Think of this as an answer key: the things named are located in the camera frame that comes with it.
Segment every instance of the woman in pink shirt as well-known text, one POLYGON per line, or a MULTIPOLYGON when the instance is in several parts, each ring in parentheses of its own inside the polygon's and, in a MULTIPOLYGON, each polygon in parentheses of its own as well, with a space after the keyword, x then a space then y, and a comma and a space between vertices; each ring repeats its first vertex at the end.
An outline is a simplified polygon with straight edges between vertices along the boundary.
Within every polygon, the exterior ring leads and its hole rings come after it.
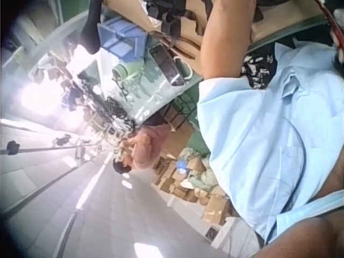
POLYGON ((136 136, 123 140, 123 148, 133 146, 132 153, 113 160, 113 168, 120 174, 129 173, 132 169, 145 169, 154 165, 160 156, 163 143, 171 131, 170 125, 159 112, 145 121, 136 136))

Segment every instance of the pink shirt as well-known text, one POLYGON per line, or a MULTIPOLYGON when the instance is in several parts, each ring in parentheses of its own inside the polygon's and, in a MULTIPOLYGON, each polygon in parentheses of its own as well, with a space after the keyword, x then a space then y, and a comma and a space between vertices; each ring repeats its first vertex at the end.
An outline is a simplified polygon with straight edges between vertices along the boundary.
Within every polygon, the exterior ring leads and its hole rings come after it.
POLYGON ((169 124, 157 126, 144 126, 138 134, 128 140, 134 143, 132 151, 133 169, 152 167, 154 161, 160 156, 163 143, 171 132, 169 124))

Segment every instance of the package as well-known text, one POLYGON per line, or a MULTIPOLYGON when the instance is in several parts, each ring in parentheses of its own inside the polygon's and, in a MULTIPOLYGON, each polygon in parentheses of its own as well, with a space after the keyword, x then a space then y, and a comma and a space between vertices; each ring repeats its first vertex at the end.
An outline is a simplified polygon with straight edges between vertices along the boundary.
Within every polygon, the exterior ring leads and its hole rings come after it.
POLYGON ((181 181, 178 181, 178 180, 175 180, 174 179, 174 183, 173 183, 174 186, 176 187, 180 187, 181 186, 181 181))
POLYGON ((213 188, 213 190, 211 191, 211 194, 217 195, 217 196, 226 196, 226 193, 219 185, 213 188))
POLYGON ((226 221, 229 204, 228 199, 212 195, 205 207, 202 219, 210 223, 223 225, 226 221))
POLYGON ((209 202, 209 197, 206 196, 206 197, 199 197, 199 204, 202 205, 202 206, 205 206, 208 204, 209 202))
POLYGON ((169 163, 170 163, 169 160, 166 160, 166 159, 160 157, 153 167, 154 172, 157 175, 163 174, 167 170, 169 163))
POLYGON ((171 160, 168 164, 167 169, 164 171, 163 175, 167 178, 172 177, 174 171, 176 170, 177 162, 175 160, 171 160))
POLYGON ((195 170, 195 171, 200 172, 200 173, 205 171, 205 167, 204 167, 204 165, 202 163, 202 158, 200 156, 191 159, 188 162, 187 167, 190 170, 195 170))
POLYGON ((182 182, 187 177, 188 177, 188 174, 186 174, 186 173, 185 174, 180 174, 178 172, 178 169, 176 169, 174 171, 173 175, 172 175, 172 178, 174 178, 175 180, 180 181, 180 182, 182 182))
POLYGON ((163 177, 163 174, 158 175, 158 176, 155 178, 155 180, 153 181, 153 183, 154 183, 155 185, 159 185, 162 177, 163 177))
POLYGON ((162 177, 160 180, 159 185, 157 186, 161 191, 167 192, 168 194, 170 193, 170 185, 174 183, 174 179, 172 178, 166 178, 162 177))
POLYGON ((184 191, 183 188, 175 187, 174 190, 173 190, 173 192, 171 192, 171 194, 177 196, 178 198, 183 199, 184 196, 187 194, 187 192, 184 191))
POLYGON ((198 201, 198 197, 195 196, 195 191, 189 190, 187 194, 184 196, 183 200, 191 203, 196 203, 198 201))
POLYGON ((203 197, 206 197, 208 195, 208 192, 201 190, 200 188, 195 188, 194 192, 198 198, 203 198, 203 197))

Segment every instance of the smartphone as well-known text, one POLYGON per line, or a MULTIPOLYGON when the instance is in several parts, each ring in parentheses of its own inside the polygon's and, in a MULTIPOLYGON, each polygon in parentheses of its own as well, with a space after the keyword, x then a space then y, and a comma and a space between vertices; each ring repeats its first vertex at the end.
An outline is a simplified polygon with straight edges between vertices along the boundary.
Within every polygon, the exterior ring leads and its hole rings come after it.
POLYGON ((186 84, 181 71, 164 45, 158 44, 152 47, 149 53, 172 86, 184 86, 186 84))

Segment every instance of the blue container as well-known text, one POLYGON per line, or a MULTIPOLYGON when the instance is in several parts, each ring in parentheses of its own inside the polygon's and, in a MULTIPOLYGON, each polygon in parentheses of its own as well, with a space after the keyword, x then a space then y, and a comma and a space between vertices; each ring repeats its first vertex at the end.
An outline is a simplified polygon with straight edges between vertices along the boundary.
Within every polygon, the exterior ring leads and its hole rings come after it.
POLYGON ((185 160, 177 160, 176 168, 179 174, 184 175, 190 172, 190 169, 187 167, 188 163, 185 160))
POLYGON ((101 47, 123 62, 143 60, 147 33, 138 25, 116 17, 98 24, 101 47))

